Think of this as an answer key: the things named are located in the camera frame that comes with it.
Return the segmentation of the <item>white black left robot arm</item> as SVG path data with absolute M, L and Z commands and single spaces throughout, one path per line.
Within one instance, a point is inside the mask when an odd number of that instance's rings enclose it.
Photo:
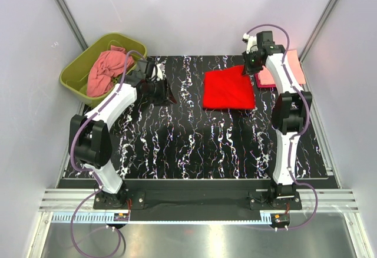
M 70 121 L 71 166 L 75 171 L 90 173 L 98 184 L 95 194 L 114 207 L 125 205 L 127 191 L 124 180 L 111 162 L 110 129 L 140 97 L 145 97 L 155 106 L 176 103 L 163 64 L 139 61 L 134 70 L 121 77 L 99 105 L 85 115 L 74 115 Z

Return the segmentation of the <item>red t shirt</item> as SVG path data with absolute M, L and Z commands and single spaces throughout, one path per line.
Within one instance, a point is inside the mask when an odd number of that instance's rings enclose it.
M 204 74 L 203 108 L 210 110 L 253 110 L 255 98 L 248 75 L 243 75 L 244 66 L 237 65 Z

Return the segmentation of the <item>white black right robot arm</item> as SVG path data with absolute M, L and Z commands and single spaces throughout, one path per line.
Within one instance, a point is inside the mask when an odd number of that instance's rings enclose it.
M 260 209 L 300 210 L 296 153 L 300 137 L 309 126 L 312 94 L 304 91 L 297 81 L 286 60 L 287 47 L 274 42 L 272 31 L 262 31 L 255 36 L 247 32 L 242 40 L 246 43 L 243 74 L 252 75 L 267 69 L 279 94 L 271 116 L 277 137 L 276 164 L 269 188 L 264 193 L 252 193 L 251 203 L 258 204 Z

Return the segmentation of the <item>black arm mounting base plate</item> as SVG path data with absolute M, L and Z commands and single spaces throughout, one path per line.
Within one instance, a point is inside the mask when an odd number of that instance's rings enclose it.
M 98 196 L 95 197 L 94 208 L 103 210 L 130 210 L 141 214 L 161 216 L 163 213 L 178 214 L 184 217 L 209 217 L 209 218 L 250 218 L 253 213 L 266 211 L 283 211 L 271 209 L 270 207 L 259 208 L 258 204 L 251 203 L 251 195 L 254 192 L 264 193 L 270 186 L 269 179 L 222 179 L 222 180 L 126 180 L 127 202 L 122 207 L 111 206 Z M 141 196 L 147 190 L 214 190 L 216 194 L 224 194 L 230 190 L 241 190 L 248 192 L 246 198 L 242 199 L 215 199 L 210 198 L 208 203 L 194 201 L 192 203 L 173 202 L 151 202 L 146 206 L 139 199 L 138 204 L 133 204 L 132 197 Z

